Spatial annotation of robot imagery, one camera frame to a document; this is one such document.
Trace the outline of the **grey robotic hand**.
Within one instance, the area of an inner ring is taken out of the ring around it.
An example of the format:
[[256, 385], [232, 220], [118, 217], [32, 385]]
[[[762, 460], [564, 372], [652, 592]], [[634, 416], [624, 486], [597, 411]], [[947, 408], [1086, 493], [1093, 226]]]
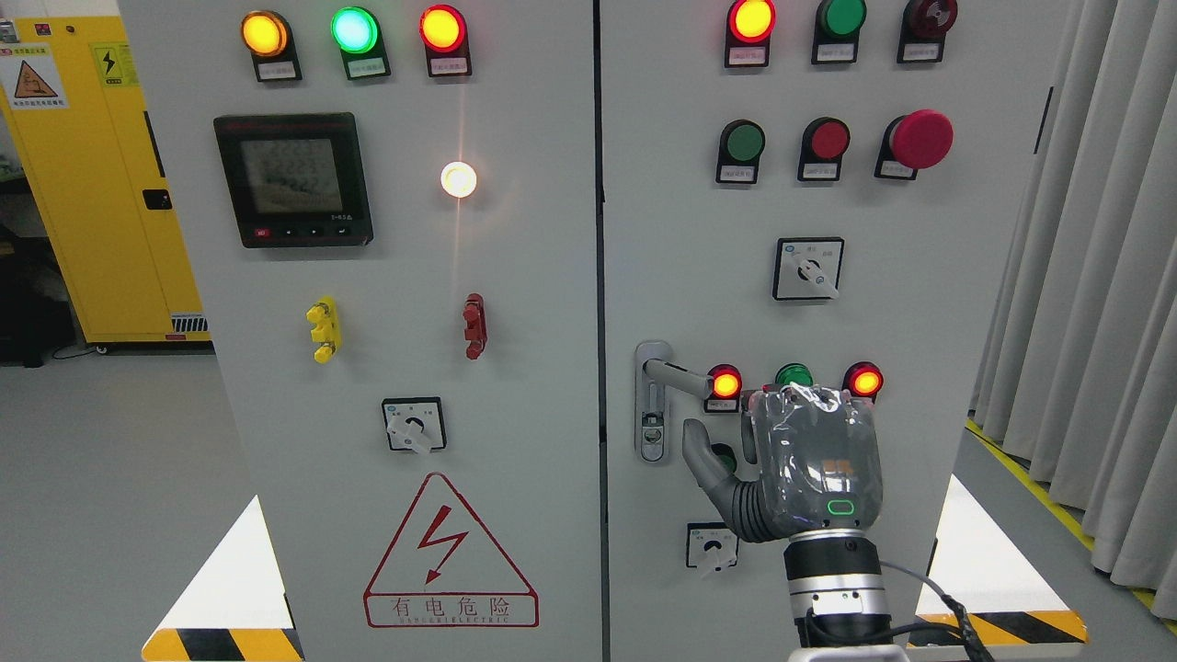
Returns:
[[766, 543], [875, 524], [884, 497], [875, 400], [790, 382], [751, 393], [745, 415], [760, 468], [756, 481], [724, 466], [701, 421], [681, 423], [681, 457], [736, 536]]

